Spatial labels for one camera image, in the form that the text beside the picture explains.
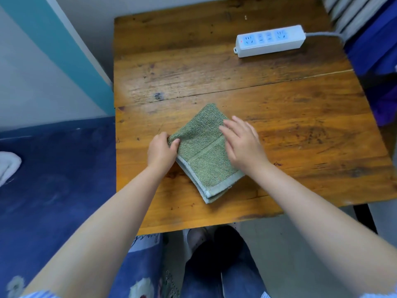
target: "white object on bed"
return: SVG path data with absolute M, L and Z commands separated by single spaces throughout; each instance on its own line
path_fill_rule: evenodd
M 14 153 L 0 152 L 0 186 L 18 170 L 22 160 Z

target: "hand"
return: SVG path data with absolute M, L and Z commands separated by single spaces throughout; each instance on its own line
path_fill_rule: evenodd
M 258 168 L 270 164 L 259 142 L 258 133 L 248 122 L 233 116 L 219 127 L 225 136 L 225 149 L 231 165 L 252 177 Z
M 156 167 L 163 174 L 166 174 L 174 164 L 180 143 L 180 139 L 175 139 L 169 147 L 167 137 L 166 132 L 156 135 L 148 149 L 148 167 Z

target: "forearm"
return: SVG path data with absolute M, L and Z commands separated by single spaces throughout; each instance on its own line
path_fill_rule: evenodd
M 163 173 L 147 167 L 89 217 L 33 279 L 26 293 L 107 297 Z
M 262 166 L 252 178 L 353 292 L 395 290 L 397 250 L 392 245 L 271 164 Z

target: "person's left hand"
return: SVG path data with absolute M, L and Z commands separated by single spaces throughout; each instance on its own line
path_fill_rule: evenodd
M 166 132 L 156 135 L 150 142 L 148 149 L 148 166 L 155 166 L 164 174 L 174 164 L 180 142 L 180 139 L 175 139 L 169 147 L 167 137 Z

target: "power strip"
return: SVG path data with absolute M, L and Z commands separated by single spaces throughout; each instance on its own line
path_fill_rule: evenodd
M 234 53 L 239 58 L 246 56 L 297 49 L 303 44 L 306 34 L 301 25 L 277 28 L 253 33 L 239 34 Z

